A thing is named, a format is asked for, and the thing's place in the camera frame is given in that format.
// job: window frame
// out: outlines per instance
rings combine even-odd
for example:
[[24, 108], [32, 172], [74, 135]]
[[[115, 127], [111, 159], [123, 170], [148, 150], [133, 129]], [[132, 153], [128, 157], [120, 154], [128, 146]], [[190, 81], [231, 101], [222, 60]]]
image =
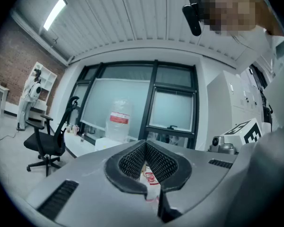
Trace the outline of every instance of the window frame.
[[[78, 118], [76, 120], [76, 124], [79, 125], [80, 127], [79, 135], [82, 135], [82, 133], [84, 132], [84, 128], [87, 125], [81, 122], [80, 120], [82, 118], [84, 106], [86, 104], [88, 95], [92, 89], [92, 86], [95, 80], [102, 78], [102, 75], [106, 67], [108, 66], [110, 67], [110, 66], [134, 66], [134, 65], [137, 65], [137, 66], [145, 65], [147, 67], [152, 66], [151, 81], [150, 81], [150, 86], [148, 89], [148, 94], [147, 94], [147, 98], [145, 102], [142, 123], [140, 126], [140, 133], [139, 133], [138, 139], [139, 140], [147, 139], [148, 132], [150, 131], [159, 132], [163, 134], [169, 134], [169, 135], [175, 135], [179, 137], [188, 138], [187, 148], [195, 149], [195, 143], [196, 143], [198, 125], [199, 125], [199, 95], [198, 95], [198, 80], [197, 80], [197, 73], [196, 73], [195, 65], [189, 66], [189, 65], [184, 65], [184, 64], [164, 62], [164, 61], [158, 61], [158, 60], [154, 60], [154, 61], [115, 61], [115, 62], [108, 62], [108, 63], [101, 62], [96, 65], [84, 66], [71, 92], [71, 97], [72, 97], [77, 85], [79, 84], [88, 85], [88, 88], [85, 92], [81, 106], [76, 107], [76, 109], [78, 109]], [[180, 86], [180, 85], [156, 82], [157, 71], [158, 71], [158, 67], [160, 66], [164, 66], [164, 67], [170, 66], [175, 69], [181, 69], [181, 68], [185, 70], [188, 69], [190, 71], [191, 86], [185, 87], [185, 86]], [[97, 70], [90, 80], [85, 80], [84, 77], [86, 76], [90, 68], [97, 68]], [[164, 128], [159, 128], [159, 127], [149, 125], [152, 105], [153, 105], [153, 99], [154, 99], [156, 88], [192, 94], [193, 96], [193, 121], [192, 121], [191, 131], [177, 131], [177, 130], [164, 129]], [[95, 144], [95, 140], [90, 137], [85, 136], [85, 140], [87, 140], [89, 143], [93, 145]]]

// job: cup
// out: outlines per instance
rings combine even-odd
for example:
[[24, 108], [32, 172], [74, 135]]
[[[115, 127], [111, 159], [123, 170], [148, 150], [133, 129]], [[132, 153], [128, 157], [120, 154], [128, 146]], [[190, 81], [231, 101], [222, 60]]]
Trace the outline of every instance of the cup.
[[77, 135], [77, 133], [79, 132], [80, 128], [79, 128], [78, 125], [74, 125], [73, 130], [74, 130], [74, 135]]

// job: fluorescent light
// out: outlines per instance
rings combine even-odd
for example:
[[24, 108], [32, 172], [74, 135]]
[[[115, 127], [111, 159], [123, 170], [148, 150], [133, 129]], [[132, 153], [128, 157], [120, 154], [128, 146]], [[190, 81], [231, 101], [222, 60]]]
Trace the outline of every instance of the fluorescent light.
[[58, 14], [62, 10], [62, 8], [64, 8], [65, 5], [66, 4], [65, 4], [64, 0], [59, 0], [57, 2], [57, 4], [54, 6], [53, 10], [49, 14], [49, 16], [48, 16], [48, 18], [47, 18], [47, 20], [46, 20], [46, 22], [43, 26], [46, 30], [49, 29], [49, 27], [52, 25], [53, 21], [55, 20], [55, 18], [58, 16]]

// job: white sleeve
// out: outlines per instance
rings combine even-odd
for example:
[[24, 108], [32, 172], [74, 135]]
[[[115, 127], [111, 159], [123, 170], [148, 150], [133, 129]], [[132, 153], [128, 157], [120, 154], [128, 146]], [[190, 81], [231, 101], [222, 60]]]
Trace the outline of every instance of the white sleeve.
[[29, 85], [31, 84], [32, 80], [33, 80], [32, 77], [29, 77], [29, 78], [25, 81], [24, 90], [26, 90], [26, 89], [29, 88]]

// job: brick wall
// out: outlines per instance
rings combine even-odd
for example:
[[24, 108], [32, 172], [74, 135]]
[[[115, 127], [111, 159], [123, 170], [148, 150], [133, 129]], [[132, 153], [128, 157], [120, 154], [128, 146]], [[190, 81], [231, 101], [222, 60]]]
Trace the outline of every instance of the brick wall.
[[[36, 62], [57, 75], [47, 101], [48, 113], [66, 67], [20, 28], [12, 18], [7, 18], [0, 31], [0, 83], [7, 84], [8, 102], [19, 104], [25, 80]], [[40, 99], [45, 100], [46, 96], [47, 91], [42, 90]]]

